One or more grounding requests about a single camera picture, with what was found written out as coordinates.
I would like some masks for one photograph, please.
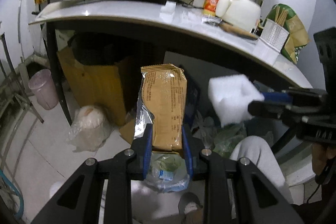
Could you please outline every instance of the cardboard box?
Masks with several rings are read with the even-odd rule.
[[[120,136],[129,144],[132,144],[135,132],[135,119],[132,119],[123,127],[119,128]]]
[[[58,52],[64,75],[78,104],[100,105],[108,110],[109,119],[119,126],[135,106],[140,87],[137,60],[128,56],[114,66],[86,66],[79,63],[69,47]]]
[[[146,73],[142,101],[154,115],[153,151],[181,152],[187,80],[183,70],[172,65],[141,68]]]

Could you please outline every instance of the pink trash bin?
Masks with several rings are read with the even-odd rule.
[[[28,86],[44,109],[52,109],[58,104],[58,96],[50,70],[43,69],[35,73],[29,80]]]

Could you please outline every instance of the food package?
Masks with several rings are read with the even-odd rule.
[[[184,159],[176,154],[152,153],[145,182],[163,193],[179,192],[188,188],[190,176]]]
[[[76,146],[74,152],[95,152],[111,133],[109,121],[97,106],[84,106],[75,113],[67,142]]]
[[[142,67],[141,72],[134,138],[142,137],[152,123],[153,151],[181,152],[187,87],[183,70],[165,64]]]
[[[271,11],[266,17],[264,26],[268,18],[271,20],[275,19],[278,6],[280,7],[280,13],[283,9],[288,11],[288,15],[283,27],[289,32],[289,36],[281,50],[281,54],[296,64],[300,51],[309,43],[309,36],[298,15],[292,8],[285,4],[277,4],[272,7]]]

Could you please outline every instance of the plastic bag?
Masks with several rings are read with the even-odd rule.
[[[195,138],[201,139],[205,148],[213,149],[214,148],[213,138],[217,134],[217,129],[215,127],[215,122],[213,118],[206,117],[203,120],[201,113],[197,111],[191,131],[194,128],[199,129],[194,133],[193,136]]]
[[[96,106],[84,106],[76,110],[67,142],[76,146],[74,152],[95,152],[111,133],[109,121]]]
[[[236,145],[247,137],[244,123],[224,126],[214,138],[214,152],[224,158],[230,158]]]
[[[163,193],[188,188],[190,177],[184,159],[177,154],[152,153],[150,169],[145,182]]]

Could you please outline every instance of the gray pants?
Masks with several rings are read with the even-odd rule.
[[[278,189],[284,198],[293,204],[284,175],[267,142],[260,137],[250,136],[242,140],[233,150],[230,159],[249,158],[266,178]]]

